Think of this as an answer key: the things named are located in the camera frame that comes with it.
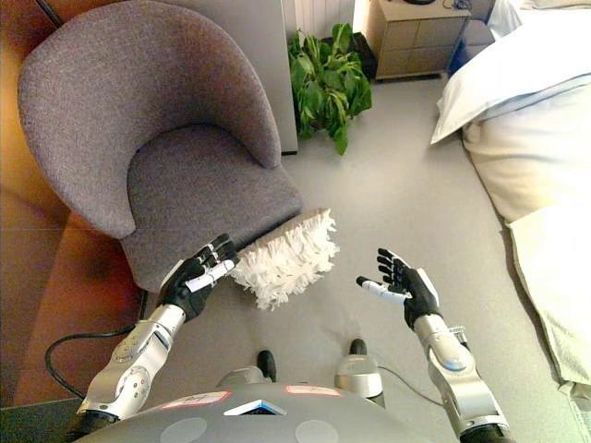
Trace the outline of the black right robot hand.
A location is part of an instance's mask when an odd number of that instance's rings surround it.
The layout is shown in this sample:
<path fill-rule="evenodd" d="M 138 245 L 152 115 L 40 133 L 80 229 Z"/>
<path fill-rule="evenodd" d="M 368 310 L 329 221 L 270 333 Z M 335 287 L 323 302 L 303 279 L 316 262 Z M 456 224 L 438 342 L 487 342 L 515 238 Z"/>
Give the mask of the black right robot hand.
<path fill-rule="evenodd" d="M 379 248 L 378 269 L 382 283 L 363 276 L 356 283 L 366 291 L 389 302 L 404 306 L 404 321 L 410 329 L 427 315 L 440 314 L 440 300 L 432 282 L 423 269 L 410 267 L 400 256 L 386 248 Z"/>

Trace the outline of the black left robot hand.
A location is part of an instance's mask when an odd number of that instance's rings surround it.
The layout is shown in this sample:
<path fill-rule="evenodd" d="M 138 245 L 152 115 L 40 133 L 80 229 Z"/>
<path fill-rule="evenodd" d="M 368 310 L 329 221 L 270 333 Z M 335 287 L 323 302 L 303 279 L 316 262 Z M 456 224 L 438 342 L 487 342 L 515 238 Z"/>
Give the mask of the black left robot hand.
<path fill-rule="evenodd" d="M 213 287 L 238 264 L 235 245 L 223 233 L 194 256 L 181 260 L 164 278 L 159 305 L 180 308 L 188 322 L 201 314 Z"/>

